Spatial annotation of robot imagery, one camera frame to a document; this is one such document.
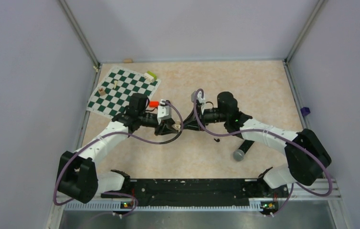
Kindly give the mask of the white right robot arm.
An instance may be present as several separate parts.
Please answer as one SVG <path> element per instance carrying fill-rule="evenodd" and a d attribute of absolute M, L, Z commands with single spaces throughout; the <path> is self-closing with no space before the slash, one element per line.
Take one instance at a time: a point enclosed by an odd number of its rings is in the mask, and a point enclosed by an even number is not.
<path fill-rule="evenodd" d="M 268 125 L 239 110 L 238 102 L 231 92 L 217 95 L 217 107 L 207 109 L 204 91 L 198 89 L 191 96 L 193 111 L 184 121 L 184 128 L 207 131 L 208 124 L 223 123 L 225 134 L 212 131 L 217 136 L 236 136 L 249 143 L 261 143 L 285 155 L 287 162 L 271 167 L 260 175 L 258 192 L 269 197 L 277 188 L 287 184 L 312 185 L 322 174 L 328 182 L 330 173 L 326 171 L 332 160 L 328 152 L 310 129 L 290 131 Z"/>

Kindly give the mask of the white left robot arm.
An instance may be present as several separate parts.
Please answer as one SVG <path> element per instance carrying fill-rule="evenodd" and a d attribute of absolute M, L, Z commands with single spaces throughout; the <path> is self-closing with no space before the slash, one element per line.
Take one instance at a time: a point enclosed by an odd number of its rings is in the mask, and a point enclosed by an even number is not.
<path fill-rule="evenodd" d="M 71 200 L 88 203 L 102 191 L 112 190 L 117 196 L 125 197 L 130 193 L 131 185 L 122 174 L 112 173 L 98 175 L 96 167 L 112 150 L 129 137 L 151 143 L 151 141 L 134 135 L 141 126 L 170 128 L 171 112 L 179 111 L 171 102 L 158 102 L 157 113 L 147 112 L 150 100 L 146 95 L 135 93 L 130 97 L 124 112 L 115 115 L 112 121 L 92 141 L 75 152 L 64 152 L 59 161 L 57 179 L 53 191 L 53 202 L 63 205 L 57 200 L 57 192 L 67 195 Z"/>

